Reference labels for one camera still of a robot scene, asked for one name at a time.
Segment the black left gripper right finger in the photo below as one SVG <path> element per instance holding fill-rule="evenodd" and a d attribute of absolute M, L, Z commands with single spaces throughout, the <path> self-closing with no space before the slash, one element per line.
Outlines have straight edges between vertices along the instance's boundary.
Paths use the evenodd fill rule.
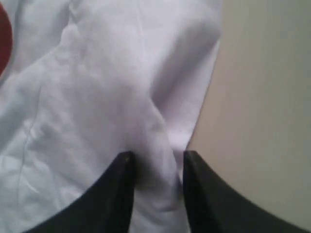
<path fill-rule="evenodd" d="M 183 194 L 192 233 L 301 232 L 235 191 L 196 151 L 184 152 Z"/>

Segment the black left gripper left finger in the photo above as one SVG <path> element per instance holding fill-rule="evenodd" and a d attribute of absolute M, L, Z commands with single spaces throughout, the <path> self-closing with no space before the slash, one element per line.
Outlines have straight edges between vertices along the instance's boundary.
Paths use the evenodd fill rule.
<path fill-rule="evenodd" d="M 102 176 L 68 207 L 30 233 L 127 233 L 134 204 L 136 160 L 122 152 Z"/>

